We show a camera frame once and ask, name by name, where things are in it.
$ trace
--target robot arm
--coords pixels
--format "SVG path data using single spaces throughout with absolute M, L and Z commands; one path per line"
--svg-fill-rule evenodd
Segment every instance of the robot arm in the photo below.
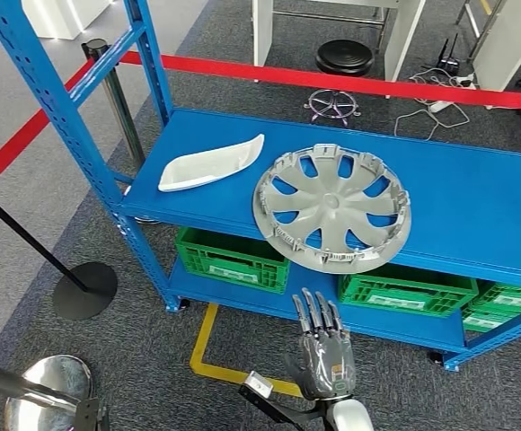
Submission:
M 254 371 L 241 386 L 239 392 L 277 423 L 290 423 L 302 430 L 300 424 L 322 418 L 326 431 L 374 431 L 368 412 L 362 403 L 353 400 L 356 385 L 354 358 L 350 335 L 345 330 L 337 306 L 327 303 L 316 292 L 319 312 L 312 294 L 306 288 L 304 306 L 297 295 L 292 300 L 297 308 L 303 335 L 299 345 L 305 368 L 286 358 L 285 364 L 307 400 L 314 400 L 315 407 L 297 411 L 270 400 L 273 385 Z

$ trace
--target shelf board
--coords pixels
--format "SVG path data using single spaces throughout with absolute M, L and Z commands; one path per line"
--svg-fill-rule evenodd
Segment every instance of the shelf board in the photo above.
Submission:
M 205 186 L 162 193 L 165 165 L 265 134 L 251 166 Z M 252 215 L 257 181 L 277 157 L 334 143 L 380 157 L 411 195 L 408 241 L 393 262 L 521 286 L 521 154 L 380 136 L 340 128 L 175 110 L 122 202 L 145 216 L 221 233 L 263 239 Z
M 170 292 L 184 298 L 296 320 L 297 313 L 291 296 L 300 295 L 302 287 L 312 292 L 320 291 L 326 299 L 337 298 L 336 277 L 296 264 L 291 264 L 286 291 L 279 295 L 190 274 L 180 259 L 175 262 L 171 274 Z M 452 352 L 466 350 L 460 312 L 439 318 L 340 303 L 338 310 L 343 322 L 352 332 Z

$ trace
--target shelf upright post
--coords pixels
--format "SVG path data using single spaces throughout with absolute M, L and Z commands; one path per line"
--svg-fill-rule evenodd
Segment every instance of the shelf upright post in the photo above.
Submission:
M 161 53 L 159 51 L 149 6 L 147 0 L 124 0 L 124 3 L 131 23 L 140 21 L 145 26 L 145 31 L 137 41 L 137 47 L 144 73 L 149 81 L 155 110 L 162 126 L 165 127 L 173 111 L 173 104 L 168 82 L 161 62 Z
M 128 11 L 134 12 L 130 12 L 130 17 L 145 26 L 145 31 L 138 43 L 140 50 L 143 47 L 141 59 L 144 62 L 150 57 L 150 63 L 144 64 L 145 71 L 150 78 L 153 100 L 157 102 L 160 108 L 158 111 L 163 124 L 165 124 L 168 118 L 167 109 L 171 108 L 171 98 L 168 96 L 162 65 L 155 62 L 159 57 L 159 50 L 148 7 L 145 0 L 125 0 L 125 3 Z M 179 298 L 168 293 L 168 278 L 134 218 L 119 214 L 119 204 L 122 200 L 121 190 L 79 114 L 77 105 L 64 89 L 63 82 L 25 16 L 21 0 L 0 0 L 0 42 L 113 217 L 125 240 L 137 255 L 150 281 L 163 297 L 167 309 L 178 310 Z M 100 70 L 93 66 L 90 73 L 99 73 Z

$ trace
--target robot finger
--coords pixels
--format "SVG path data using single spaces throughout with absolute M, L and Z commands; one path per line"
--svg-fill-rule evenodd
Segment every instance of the robot finger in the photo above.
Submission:
M 320 292 L 316 291 L 315 295 L 316 295 L 318 304 L 320 307 L 320 312 L 322 314 L 322 321 L 324 322 L 325 328 L 326 330 L 331 329 L 333 325 L 331 312 L 328 310 L 328 304 L 326 303 L 326 300 L 324 299 L 324 296 Z
M 314 326 L 315 331 L 319 332 L 322 330 L 322 321 L 320 319 L 320 313 L 316 310 L 316 305 L 314 299 L 313 299 L 313 295 L 306 287 L 303 287 L 303 295 L 304 295 L 307 305 L 309 306 L 309 314 L 310 315 L 310 319 L 313 320 L 313 326 Z
M 331 308 L 331 312 L 332 313 L 332 319 L 334 320 L 334 328 L 337 330 L 344 330 L 344 327 L 343 326 L 343 321 L 340 319 L 340 315 L 338 314 L 337 305 L 332 301 L 328 301 L 328 306 Z
M 307 318 L 307 314 L 304 312 L 304 305 L 300 301 L 300 298 L 298 295 L 293 295 L 292 302 L 294 303 L 294 307 L 297 309 L 297 314 L 298 314 L 298 320 L 300 321 L 300 328 L 303 329 L 303 333 L 312 332 L 310 322 Z

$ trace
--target silver stanchion post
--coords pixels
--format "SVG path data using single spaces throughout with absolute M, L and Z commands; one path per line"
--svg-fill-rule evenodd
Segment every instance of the silver stanchion post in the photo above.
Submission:
M 109 49 L 107 41 L 103 39 L 89 40 L 82 45 L 82 47 L 87 58 L 92 58 L 93 61 L 98 61 Z M 121 134 L 127 145 L 127 150 L 138 171 L 144 163 L 144 153 L 141 146 L 141 141 L 133 122 L 133 118 L 131 116 L 129 106 L 125 99 L 123 88 L 121 87 L 121 83 L 119 81 L 117 71 L 113 69 L 109 72 L 104 79 L 103 87 L 107 94 L 107 98 L 109 99 L 110 108 L 115 114 L 115 118 L 117 119 L 117 124 L 121 129 Z

